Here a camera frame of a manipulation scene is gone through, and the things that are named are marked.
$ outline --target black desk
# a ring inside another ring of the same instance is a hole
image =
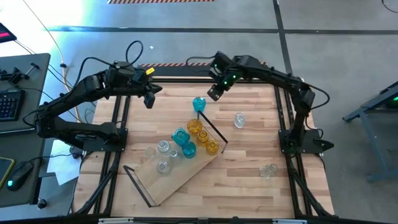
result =
[[[13,57],[0,57],[0,68],[7,71],[17,67],[22,72],[26,72],[30,68],[30,63],[34,62],[40,70],[33,71],[29,74],[29,80],[21,80],[18,85],[25,88],[37,88],[43,90],[47,68],[50,62],[50,54],[22,55]],[[0,90],[6,90],[12,87],[8,82],[0,82]],[[0,122],[1,131],[12,131],[20,129],[28,129],[22,122],[22,117],[35,110],[40,103],[41,92],[37,90],[26,90],[25,102],[18,121]],[[27,119],[33,123],[34,116]],[[44,139],[38,137],[35,131],[29,132],[13,132],[0,134],[0,157],[15,160],[15,166],[23,161],[29,161],[34,157],[42,156]],[[0,189],[0,207],[8,207],[13,205],[22,205],[27,203],[35,203],[39,195],[41,179],[39,179],[40,160],[34,161],[34,168],[29,174],[25,184],[17,191],[11,192],[4,184]]]

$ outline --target computer keyboard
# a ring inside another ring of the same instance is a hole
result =
[[[0,91],[0,122],[18,120],[24,95],[24,90]]]

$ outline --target metal stand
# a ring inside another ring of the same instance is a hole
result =
[[[380,107],[386,105],[388,102],[393,101],[398,96],[398,82],[395,82],[385,90],[381,91],[381,94],[367,103],[359,107],[359,109],[353,111],[349,115],[343,117],[343,120],[349,123],[355,118],[361,118],[362,124],[365,128],[366,134],[371,141],[372,149],[380,163],[382,171],[378,174],[372,174],[368,176],[368,181],[374,182],[385,178],[398,177],[398,169],[390,169],[388,158],[385,158],[381,152],[381,149],[377,143],[377,136],[372,130],[372,127],[368,121],[369,113],[388,113],[397,112],[395,109],[380,109]]]

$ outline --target wooden table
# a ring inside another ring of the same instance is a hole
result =
[[[219,101],[206,95],[211,84],[161,83],[151,110],[143,99],[132,98],[126,127],[129,129],[126,150],[122,154],[111,215],[113,217],[213,217],[293,218],[289,179],[284,155],[279,149],[279,118],[274,87],[266,84],[235,84]],[[146,161],[144,150],[156,147],[154,142],[169,139],[175,131],[171,124],[192,118],[194,97],[207,99],[205,115],[229,141],[224,154],[172,194],[160,207],[148,208],[123,165],[138,168]],[[115,98],[99,100],[94,123],[110,122]],[[123,112],[123,103],[119,112]],[[243,129],[234,127],[235,113],[246,117]],[[75,192],[75,208],[79,209],[98,185],[103,152],[94,152],[81,168]],[[260,176],[264,165],[277,164],[279,170],[266,180]],[[307,184],[314,196],[333,213],[325,171],[321,160],[303,154]],[[304,212],[302,193],[297,191]],[[108,190],[104,191],[102,208]]]

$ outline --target blue glass cup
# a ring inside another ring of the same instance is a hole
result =
[[[198,111],[204,111],[205,110],[205,106],[206,106],[206,99],[202,98],[202,97],[196,97],[195,99],[193,99],[193,109],[198,112]]]
[[[172,135],[173,141],[179,146],[186,144],[190,138],[191,135],[189,135],[183,128],[178,128]]]
[[[188,159],[192,159],[197,154],[197,147],[193,142],[188,142],[182,146],[182,152]]]

